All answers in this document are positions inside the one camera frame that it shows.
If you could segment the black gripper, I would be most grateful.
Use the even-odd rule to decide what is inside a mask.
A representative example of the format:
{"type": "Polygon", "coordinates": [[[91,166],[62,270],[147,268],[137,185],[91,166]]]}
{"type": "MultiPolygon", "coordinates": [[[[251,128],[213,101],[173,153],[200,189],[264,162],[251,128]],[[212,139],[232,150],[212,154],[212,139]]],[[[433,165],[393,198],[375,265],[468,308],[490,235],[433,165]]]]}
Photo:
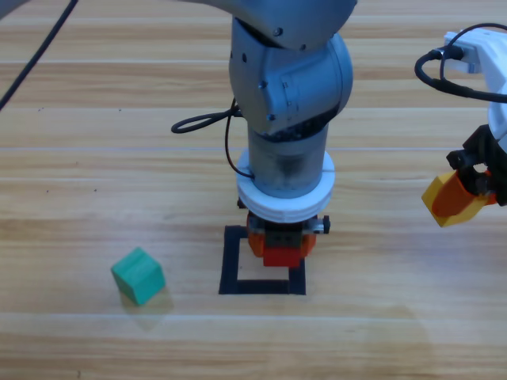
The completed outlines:
{"type": "Polygon", "coordinates": [[[273,222],[250,211],[238,198],[239,209],[247,210],[245,238],[254,256],[262,258],[264,248],[300,248],[300,257],[306,258],[316,244],[316,236],[330,232],[330,217],[317,215],[302,222],[273,222]]]}
{"type": "Polygon", "coordinates": [[[437,222],[467,222],[485,206],[506,205],[506,152],[483,124],[447,155],[455,170],[431,183],[431,214],[437,222]]]}

